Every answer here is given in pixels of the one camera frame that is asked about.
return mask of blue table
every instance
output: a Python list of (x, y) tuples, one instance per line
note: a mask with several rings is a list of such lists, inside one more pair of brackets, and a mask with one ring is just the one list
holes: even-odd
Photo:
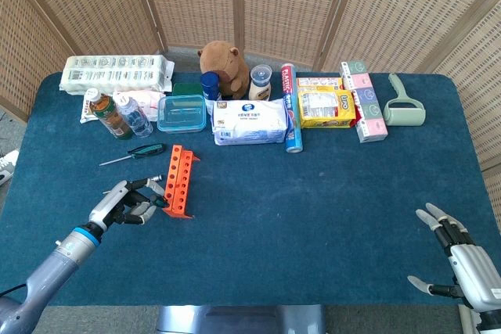
[[(371, 78), (381, 105), (395, 97), (387, 74)], [(85, 223), (102, 191), (165, 174), (170, 152), (99, 162), (166, 142), (201, 158), (187, 206), (195, 219), (158, 212), (146, 226), (112, 226), (55, 305), (453, 303), (405, 278), (452, 276), (414, 210), (430, 201), (459, 218), (498, 268), (499, 233), (454, 84), (441, 75), (400, 78), (426, 106), (424, 126), (391, 127), (386, 140), (368, 144), (355, 129), (307, 129), (304, 152), (288, 154), (283, 144), (216, 146), (209, 126), (118, 141), (99, 122), (80, 125), (82, 97), (59, 92), (60, 74), (47, 77), (0, 220), (0, 290), (24, 282), (55, 240)], [(273, 96), (280, 92), (273, 74)]]

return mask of packaged wet wipes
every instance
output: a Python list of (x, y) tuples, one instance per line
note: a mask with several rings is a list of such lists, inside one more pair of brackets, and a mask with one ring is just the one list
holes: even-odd
[(217, 101), (212, 112), (216, 145), (283, 142), (288, 117), (283, 99), (275, 101)]

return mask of screwdriver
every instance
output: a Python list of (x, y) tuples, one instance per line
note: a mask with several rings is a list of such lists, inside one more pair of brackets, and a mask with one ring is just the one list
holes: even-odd
[(143, 145), (133, 150), (129, 150), (127, 152), (128, 156), (123, 156), (118, 158), (117, 160), (109, 160), (108, 162), (100, 163), (100, 166), (104, 166), (105, 164), (115, 163), (119, 160), (127, 160), (129, 158), (144, 158), (145, 156), (156, 156), (157, 154), (163, 153), (167, 146), (165, 144), (152, 144), (152, 145)]

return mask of gray floor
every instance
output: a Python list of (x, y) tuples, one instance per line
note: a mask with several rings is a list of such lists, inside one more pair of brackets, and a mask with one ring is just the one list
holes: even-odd
[[(171, 48), (167, 57), (175, 62), (175, 70), (199, 70), (194, 49)], [(273, 70), (279, 70), (281, 65), (255, 56), (246, 56), (246, 61), (249, 66), (267, 63)], [(298, 70), (308, 68), (299, 66)], [(1, 110), (0, 119), (0, 151), (8, 153), (21, 146), (24, 126)], [(0, 187), (0, 215), (8, 189), (8, 184)], [(156, 317), (157, 307), (48, 307), (35, 333), (147, 334), (153, 332)], [(455, 306), (332, 306), (327, 309), (326, 319), (329, 334), (462, 332)]]

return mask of robotic hand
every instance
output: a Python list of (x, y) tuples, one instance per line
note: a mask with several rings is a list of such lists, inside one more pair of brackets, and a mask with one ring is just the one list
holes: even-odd
[[(151, 188), (147, 199), (136, 189)], [(0, 293), (0, 334), (24, 334), (34, 330), (41, 313), (66, 280), (96, 250), (113, 223), (145, 224), (157, 207), (165, 207), (164, 190), (151, 179), (121, 181), (91, 211), (88, 223), (76, 227), (30, 275), (26, 283)], [(19, 303), (6, 295), (27, 287)]]
[(413, 275), (407, 279), (424, 293), (463, 299), (467, 307), (480, 314), (479, 332), (501, 334), (501, 277), (491, 258), (475, 245), (458, 220), (430, 203), (426, 208), (431, 214), (419, 209), (417, 217), (430, 226), (442, 245), (455, 274), (454, 285), (430, 284)]

